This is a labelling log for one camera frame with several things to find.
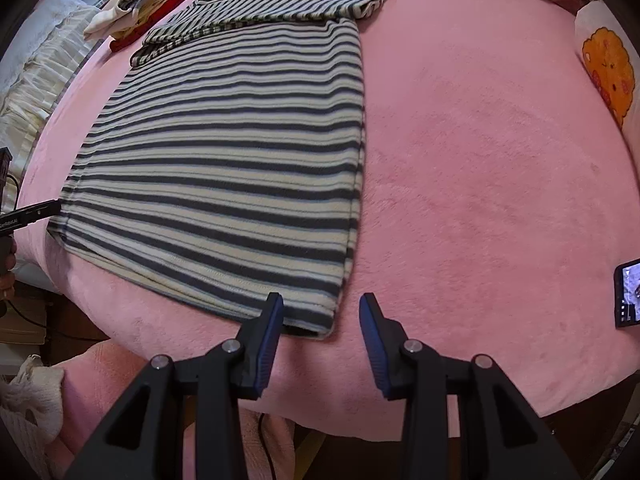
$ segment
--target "striped shirt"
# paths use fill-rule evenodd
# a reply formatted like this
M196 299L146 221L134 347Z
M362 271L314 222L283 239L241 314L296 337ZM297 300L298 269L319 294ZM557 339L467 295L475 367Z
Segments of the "striped shirt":
M364 163L358 29L383 0L195 0L150 31L49 231L141 286L242 320L271 291L326 336Z

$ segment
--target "smartphone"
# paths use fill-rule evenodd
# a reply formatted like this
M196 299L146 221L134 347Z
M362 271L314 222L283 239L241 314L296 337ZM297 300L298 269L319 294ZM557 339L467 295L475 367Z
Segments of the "smartphone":
M640 259L617 266L613 285L616 327L640 324Z

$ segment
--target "pink cloth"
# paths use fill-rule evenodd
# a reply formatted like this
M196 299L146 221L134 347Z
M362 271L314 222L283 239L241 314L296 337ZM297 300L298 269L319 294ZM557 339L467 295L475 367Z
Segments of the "pink cloth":
M112 340L92 346L82 355L56 365L64 368L62 403L64 422L57 439L47 447L55 478L62 478L73 458L135 378L146 360ZM271 471L258 436L258 413L240 409L242 442L250 480L271 479ZM279 479L291 480L295 468L293 426L279 416L266 416L262 432ZM184 432L183 478L193 480L195 426Z
M492 355L541 415L640 364L617 331L613 269L640 255L626 147L574 52L574 17L546 0L387 0L359 24L367 155L354 272L335 331L284 337L263 398L247 403L331 434L395 439L402 402L376 390L358 324L375 292L441 354ZM47 123L20 205L58 197L133 46L103 45ZM23 258L121 345L203 354L238 325L69 256L38 222Z

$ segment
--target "orange cookie print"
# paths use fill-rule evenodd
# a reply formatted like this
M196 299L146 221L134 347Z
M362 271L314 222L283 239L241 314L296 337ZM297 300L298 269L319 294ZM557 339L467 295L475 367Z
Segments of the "orange cookie print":
M636 87L634 68L622 40L612 30L599 28L582 45L582 58L604 102L622 127Z

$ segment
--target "phone screen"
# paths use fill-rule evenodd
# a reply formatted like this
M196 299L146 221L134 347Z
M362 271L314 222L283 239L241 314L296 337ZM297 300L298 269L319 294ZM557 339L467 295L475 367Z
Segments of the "phone screen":
M640 263L622 267L622 301L620 323L640 322Z

